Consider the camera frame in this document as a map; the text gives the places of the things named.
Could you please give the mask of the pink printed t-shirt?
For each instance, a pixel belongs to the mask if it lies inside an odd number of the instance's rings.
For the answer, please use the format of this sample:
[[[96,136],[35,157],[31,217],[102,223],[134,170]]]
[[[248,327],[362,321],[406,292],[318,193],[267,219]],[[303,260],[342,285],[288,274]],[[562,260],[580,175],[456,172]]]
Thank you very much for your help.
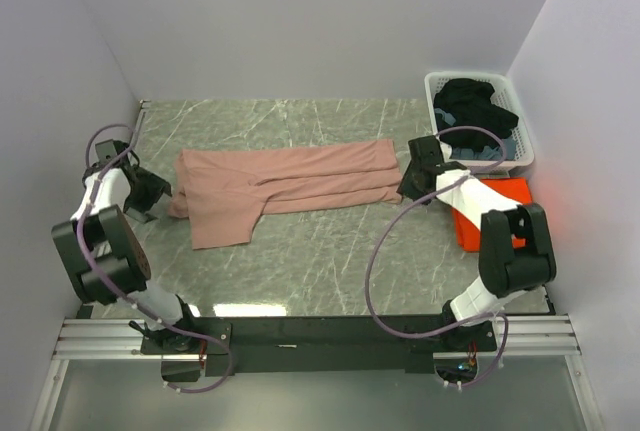
[[[390,139],[251,151],[184,149],[168,213],[194,249],[251,241],[263,215],[397,204],[402,173]]]

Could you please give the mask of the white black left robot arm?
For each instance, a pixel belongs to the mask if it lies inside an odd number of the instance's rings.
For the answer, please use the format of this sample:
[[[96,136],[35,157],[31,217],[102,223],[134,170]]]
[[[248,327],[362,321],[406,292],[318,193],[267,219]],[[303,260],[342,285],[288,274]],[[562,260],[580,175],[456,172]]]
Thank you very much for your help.
[[[151,221],[149,211],[172,195],[171,185],[144,169],[124,141],[99,142],[95,151],[97,161],[82,178],[80,206],[51,231],[71,285],[85,304],[131,306],[144,315],[146,324],[134,328],[145,338],[189,352],[200,339],[195,318],[179,296],[152,279],[149,261],[127,221]]]

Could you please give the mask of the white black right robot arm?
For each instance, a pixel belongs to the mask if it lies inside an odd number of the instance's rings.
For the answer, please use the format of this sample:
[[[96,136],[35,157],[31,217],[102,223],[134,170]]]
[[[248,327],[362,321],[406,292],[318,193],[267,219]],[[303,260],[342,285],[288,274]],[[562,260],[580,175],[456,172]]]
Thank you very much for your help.
[[[400,182],[401,196],[416,201],[437,191],[479,231],[478,277],[442,308],[439,338],[460,350],[480,334],[483,319],[513,299],[556,277],[557,268],[544,209],[506,197],[444,158],[440,141],[425,136],[408,142],[410,162]]]

